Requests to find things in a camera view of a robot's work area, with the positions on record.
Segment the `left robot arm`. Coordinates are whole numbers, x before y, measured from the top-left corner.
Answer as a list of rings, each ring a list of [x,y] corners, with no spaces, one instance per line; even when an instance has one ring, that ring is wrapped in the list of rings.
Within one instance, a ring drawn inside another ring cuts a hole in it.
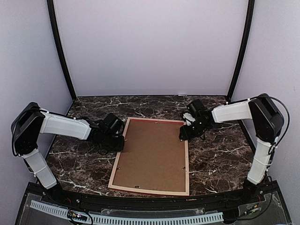
[[[55,204],[66,201],[66,193],[58,188],[59,181],[51,171],[39,149],[45,135],[55,138],[65,136],[95,144],[105,151],[121,152],[125,139],[124,122],[113,113],[104,119],[69,117],[41,108],[30,102],[11,124],[11,147],[16,157],[21,157]]]

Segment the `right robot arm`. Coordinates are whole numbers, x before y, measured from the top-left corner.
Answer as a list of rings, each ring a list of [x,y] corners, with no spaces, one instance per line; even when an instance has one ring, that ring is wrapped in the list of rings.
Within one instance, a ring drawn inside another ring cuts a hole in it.
[[[190,140],[204,137],[214,124],[233,120],[252,120],[257,137],[254,159],[247,181],[259,184],[271,166],[275,148],[282,140],[284,117],[275,105],[276,99],[264,93],[256,97],[207,108],[196,99],[187,105],[181,114],[185,124],[180,127],[179,139]]]

